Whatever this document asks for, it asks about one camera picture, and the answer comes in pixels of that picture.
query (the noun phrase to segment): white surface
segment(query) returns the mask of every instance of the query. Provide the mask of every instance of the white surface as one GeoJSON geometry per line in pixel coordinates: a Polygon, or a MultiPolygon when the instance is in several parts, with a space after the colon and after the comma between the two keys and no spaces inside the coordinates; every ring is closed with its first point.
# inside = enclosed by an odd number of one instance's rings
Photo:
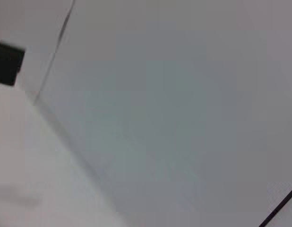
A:
{"type": "Polygon", "coordinates": [[[0,0],[0,41],[26,48],[18,83],[34,98],[71,0],[0,0]]]}
{"type": "Polygon", "coordinates": [[[292,0],[79,0],[40,103],[139,227],[256,227],[292,181],[292,0]]]}
{"type": "Polygon", "coordinates": [[[0,86],[0,227],[124,227],[25,99],[0,86]]]}

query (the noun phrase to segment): black object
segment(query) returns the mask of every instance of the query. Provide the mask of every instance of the black object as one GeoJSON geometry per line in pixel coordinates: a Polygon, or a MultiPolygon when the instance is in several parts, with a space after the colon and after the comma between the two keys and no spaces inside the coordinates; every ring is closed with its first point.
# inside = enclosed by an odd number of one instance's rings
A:
{"type": "Polygon", "coordinates": [[[292,199],[292,190],[289,194],[280,202],[280,204],[269,214],[269,216],[260,224],[259,227],[265,227],[276,216],[276,214],[292,199]]]}
{"type": "Polygon", "coordinates": [[[14,86],[20,72],[25,50],[0,43],[0,83],[14,86]]]}

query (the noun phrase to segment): white wall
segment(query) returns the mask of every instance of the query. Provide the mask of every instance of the white wall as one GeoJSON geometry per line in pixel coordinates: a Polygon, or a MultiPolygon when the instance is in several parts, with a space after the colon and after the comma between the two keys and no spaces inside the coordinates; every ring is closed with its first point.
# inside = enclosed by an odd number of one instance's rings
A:
{"type": "Polygon", "coordinates": [[[34,99],[71,0],[0,0],[0,41],[26,48],[17,82],[34,99]]]}
{"type": "Polygon", "coordinates": [[[292,0],[79,0],[65,35],[39,105],[129,223],[266,218],[292,181],[292,0]]]}
{"type": "Polygon", "coordinates": [[[0,227],[125,227],[37,114],[0,85],[0,227]]]}

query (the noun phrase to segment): gray wall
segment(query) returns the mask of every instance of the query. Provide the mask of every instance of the gray wall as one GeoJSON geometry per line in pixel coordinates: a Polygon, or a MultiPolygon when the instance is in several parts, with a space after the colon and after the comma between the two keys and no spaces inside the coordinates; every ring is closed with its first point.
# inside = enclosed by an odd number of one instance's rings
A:
{"type": "Polygon", "coordinates": [[[258,226],[292,181],[292,0],[78,0],[38,104],[132,226],[258,226]]]}

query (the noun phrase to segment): dark line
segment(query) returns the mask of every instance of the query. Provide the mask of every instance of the dark line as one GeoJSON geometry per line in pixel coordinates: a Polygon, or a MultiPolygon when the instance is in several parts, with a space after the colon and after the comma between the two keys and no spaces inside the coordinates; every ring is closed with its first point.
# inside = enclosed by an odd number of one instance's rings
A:
{"type": "Polygon", "coordinates": [[[36,94],[36,97],[34,98],[34,105],[36,105],[36,102],[38,101],[38,99],[40,98],[40,95],[41,95],[41,92],[44,90],[44,87],[46,85],[46,82],[47,82],[47,78],[51,72],[51,69],[52,69],[52,65],[54,63],[54,60],[56,58],[56,55],[57,55],[57,52],[58,52],[58,49],[60,47],[60,44],[62,42],[62,38],[63,38],[63,35],[64,35],[64,32],[66,30],[66,27],[68,25],[68,22],[69,22],[69,18],[70,18],[70,15],[73,11],[73,8],[75,6],[75,3],[76,3],[76,0],[72,0],[72,3],[71,3],[71,6],[69,8],[69,11],[64,19],[64,22],[62,24],[62,27],[61,27],[61,30],[60,30],[60,33],[59,33],[59,36],[58,36],[58,40],[57,40],[57,43],[56,43],[56,47],[55,47],[55,51],[54,53],[52,54],[52,57],[51,57],[51,60],[50,60],[50,63],[47,67],[47,70],[46,70],[46,73],[45,73],[45,76],[43,77],[42,79],[42,82],[41,82],[41,85],[40,85],[40,89],[38,90],[37,94],[36,94]]]}
{"type": "Polygon", "coordinates": [[[260,224],[259,227],[265,227],[275,216],[276,214],[292,199],[292,190],[290,193],[280,202],[280,204],[271,212],[271,214],[260,224]]]}

